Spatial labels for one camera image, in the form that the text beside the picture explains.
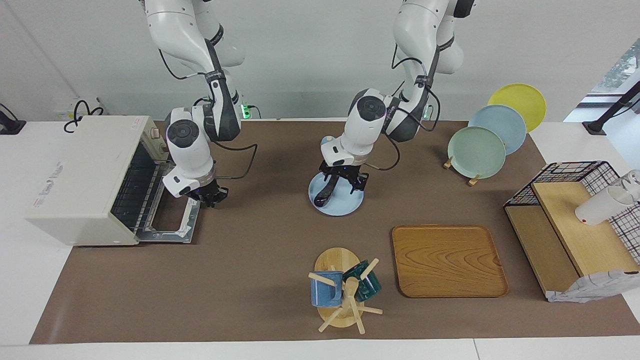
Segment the green light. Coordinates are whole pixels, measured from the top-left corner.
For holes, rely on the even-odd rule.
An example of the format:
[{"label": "green light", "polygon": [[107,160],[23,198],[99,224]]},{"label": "green light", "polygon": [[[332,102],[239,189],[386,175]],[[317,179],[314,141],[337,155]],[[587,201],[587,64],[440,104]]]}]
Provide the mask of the green light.
[{"label": "green light", "polygon": [[422,113],[422,119],[430,121],[432,115],[433,115],[433,105],[429,105],[426,108],[424,108],[424,113]]},{"label": "green light", "polygon": [[249,109],[249,107],[247,105],[245,105],[245,104],[241,104],[240,106],[242,108],[243,117],[245,119],[250,118],[251,117],[251,110]]}]

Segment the yellow plate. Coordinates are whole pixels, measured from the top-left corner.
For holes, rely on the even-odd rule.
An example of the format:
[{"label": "yellow plate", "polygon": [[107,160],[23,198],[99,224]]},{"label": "yellow plate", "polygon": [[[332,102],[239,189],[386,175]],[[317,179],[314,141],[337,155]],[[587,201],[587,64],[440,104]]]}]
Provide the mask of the yellow plate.
[{"label": "yellow plate", "polygon": [[489,105],[506,105],[519,112],[527,124],[527,132],[532,131],[545,118],[547,102],[542,93],[531,85],[510,84],[491,95]]}]

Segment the brown tablecloth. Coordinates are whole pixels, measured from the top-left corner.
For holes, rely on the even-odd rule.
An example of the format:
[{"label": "brown tablecloth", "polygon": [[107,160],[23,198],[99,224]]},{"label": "brown tablecloth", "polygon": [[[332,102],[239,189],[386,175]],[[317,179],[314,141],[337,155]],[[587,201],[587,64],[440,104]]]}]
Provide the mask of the brown tablecloth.
[{"label": "brown tablecloth", "polygon": [[[250,174],[221,181],[229,197],[203,209],[188,245],[75,248],[32,343],[261,341],[335,338],[430,339],[640,334],[622,296],[587,304],[548,303],[502,205],[544,165],[533,141],[496,176],[470,188],[444,170],[447,143],[464,122],[441,122],[400,144],[390,172],[369,171],[365,200],[333,218],[313,208],[307,188],[321,162],[320,139],[341,122],[250,122],[232,145],[258,142]],[[212,147],[221,175],[244,171],[250,153]],[[382,137],[370,161],[394,160]],[[179,223],[184,202],[167,198],[157,224]],[[408,224],[482,224],[493,234],[510,291],[497,299],[408,299],[397,289],[390,231]],[[379,258],[383,290],[367,329],[328,328],[309,297],[307,273],[327,248]]]}]

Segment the green plate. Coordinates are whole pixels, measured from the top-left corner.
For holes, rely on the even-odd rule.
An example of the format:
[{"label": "green plate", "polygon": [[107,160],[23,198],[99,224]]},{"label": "green plate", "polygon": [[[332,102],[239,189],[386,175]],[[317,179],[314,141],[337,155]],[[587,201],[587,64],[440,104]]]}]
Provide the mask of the green plate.
[{"label": "green plate", "polygon": [[479,179],[494,176],[507,156],[500,137],[477,126],[465,127],[455,133],[449,141],[447,153],[449,158],[453,157],[453,168],[471,179],[478,175]]}]

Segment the white toaster oven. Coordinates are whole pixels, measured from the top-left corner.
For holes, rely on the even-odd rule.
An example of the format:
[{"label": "white toaster oven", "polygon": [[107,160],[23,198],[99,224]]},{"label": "white toaster oven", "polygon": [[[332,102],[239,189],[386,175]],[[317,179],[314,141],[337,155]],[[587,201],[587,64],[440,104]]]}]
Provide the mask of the white toaster oven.
[{"label": "white toaster oven", "polygon": [[63,156],[52,164],[26,220],[67,245],[188,243],[199,203],[189,199],[176,231],[152,222],[172,164],[146,116],[85,116]]}]

